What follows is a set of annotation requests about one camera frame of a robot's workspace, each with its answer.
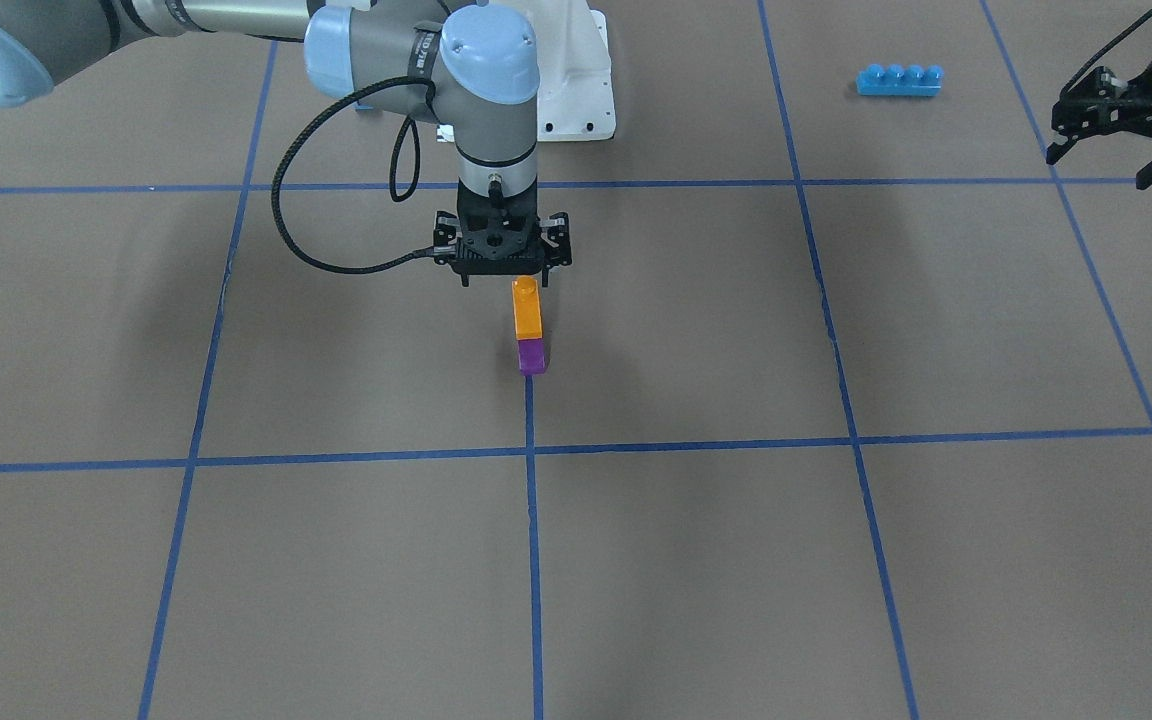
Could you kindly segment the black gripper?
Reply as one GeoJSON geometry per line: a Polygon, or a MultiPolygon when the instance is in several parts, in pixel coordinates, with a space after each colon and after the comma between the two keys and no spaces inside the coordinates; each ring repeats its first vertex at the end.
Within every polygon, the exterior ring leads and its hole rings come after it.
{"type": "Polygon", "coordinates": [[[493,200],[488,192],[477,192],[460,181],[456,214],[463,236],[483,232],[530,233],[539,220],[538,182],[532,182],[517,194],[506,194],[493,200]]]}

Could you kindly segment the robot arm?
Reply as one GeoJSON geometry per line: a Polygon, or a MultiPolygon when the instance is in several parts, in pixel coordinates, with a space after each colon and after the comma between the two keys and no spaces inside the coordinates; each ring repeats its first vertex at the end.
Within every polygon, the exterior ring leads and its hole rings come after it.
{"type": "Polygon", "coordinates": [[[0,108],[51,94],[132,45],[172,38],[300,45],[323,94],[454,127],[454,213],[467,237],[538,222],[538,37],[507,5],[0,1],[0,108]]]}

